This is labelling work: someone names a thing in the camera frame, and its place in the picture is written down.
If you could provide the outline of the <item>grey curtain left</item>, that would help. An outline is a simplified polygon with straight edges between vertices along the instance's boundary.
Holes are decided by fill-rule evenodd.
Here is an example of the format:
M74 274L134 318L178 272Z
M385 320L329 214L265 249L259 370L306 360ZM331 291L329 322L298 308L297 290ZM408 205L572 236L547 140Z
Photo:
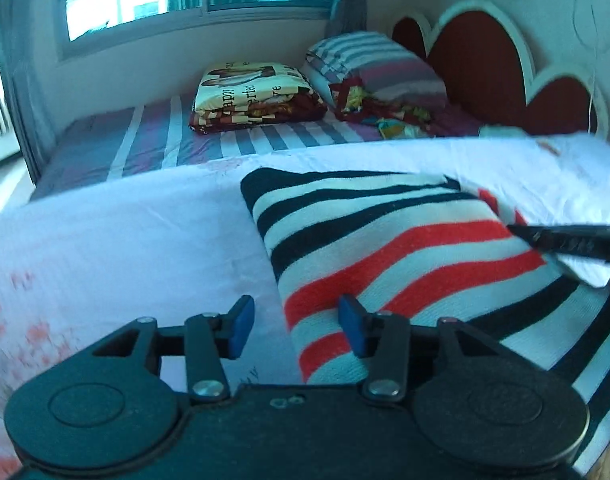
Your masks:
M32 0L0 0L0 75L6 107L37 183L55 147L56 130L32 54Z

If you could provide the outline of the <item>red white headboard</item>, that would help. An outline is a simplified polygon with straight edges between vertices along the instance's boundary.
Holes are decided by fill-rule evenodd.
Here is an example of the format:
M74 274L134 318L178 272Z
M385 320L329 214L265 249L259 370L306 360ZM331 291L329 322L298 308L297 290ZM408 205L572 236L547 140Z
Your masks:
M571 62L537 70L518 25L489 1L460 1L434 24L409 11L392 38L431 66L452 105L486 125L608 136L608 107L590 70Z

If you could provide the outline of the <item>colourful crumpled cloth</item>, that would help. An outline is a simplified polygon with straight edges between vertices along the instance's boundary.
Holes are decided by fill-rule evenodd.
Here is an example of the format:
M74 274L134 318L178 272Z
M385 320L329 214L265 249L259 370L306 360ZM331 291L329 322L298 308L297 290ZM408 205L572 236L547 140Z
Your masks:
M407 102L383 102L363 88L360 78L329 84L334 113L343 122L374 127L383 140L479 136L483 124L461 108L438 110Z

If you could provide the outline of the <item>folded patterned blanket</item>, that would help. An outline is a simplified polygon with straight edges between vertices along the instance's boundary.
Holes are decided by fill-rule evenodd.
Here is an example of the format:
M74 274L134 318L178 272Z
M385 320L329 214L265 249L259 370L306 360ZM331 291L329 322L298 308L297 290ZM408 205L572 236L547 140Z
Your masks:
M314 122L328 106L302 72L269 62L229 62L203 74L189 126L201 134L282 122Z

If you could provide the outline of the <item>floral white bed sheet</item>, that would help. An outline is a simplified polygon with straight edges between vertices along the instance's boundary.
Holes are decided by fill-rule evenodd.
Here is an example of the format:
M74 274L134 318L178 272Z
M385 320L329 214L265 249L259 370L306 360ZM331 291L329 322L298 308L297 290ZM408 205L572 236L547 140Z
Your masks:
M610 223L610 144L585 133L329 145L179 166L37 200L0 216L0 479L20 463L3 426L23 382L135 318L175 325L253 296L234 382L300 374L241 180L252 170L446 174L534 223Z

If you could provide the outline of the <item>striped knit sweater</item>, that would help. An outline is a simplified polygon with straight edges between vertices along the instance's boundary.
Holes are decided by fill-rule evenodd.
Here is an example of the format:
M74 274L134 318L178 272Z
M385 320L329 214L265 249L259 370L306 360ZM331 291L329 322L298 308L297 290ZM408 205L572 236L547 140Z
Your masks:
M306 382L353 382L336 304L416 325L468 322L571 384L588 472L610 444L610 289L592 287L514 236L520 214L490 193L427 174L260 168L241 192L264 242Z

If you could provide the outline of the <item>striped pillow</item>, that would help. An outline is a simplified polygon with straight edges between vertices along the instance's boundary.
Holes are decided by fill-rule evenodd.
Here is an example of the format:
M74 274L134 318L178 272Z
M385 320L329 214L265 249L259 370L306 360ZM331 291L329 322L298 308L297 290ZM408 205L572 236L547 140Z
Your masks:
M359 79L383 102L406 102L438 110L448 104L444 82L419 55L380 32L351 32L322 39L306 62L332 84Z

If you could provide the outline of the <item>striped purple mattress sheet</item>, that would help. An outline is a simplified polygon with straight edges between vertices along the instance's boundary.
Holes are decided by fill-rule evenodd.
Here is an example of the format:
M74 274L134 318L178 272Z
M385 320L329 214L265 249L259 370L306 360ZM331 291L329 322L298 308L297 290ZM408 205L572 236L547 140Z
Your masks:
M331 112L318 122L199 134L189 127L191 103L188 94L172 96L76 120L65 130L30 199L216 159L382 139L377 128L341 122Z

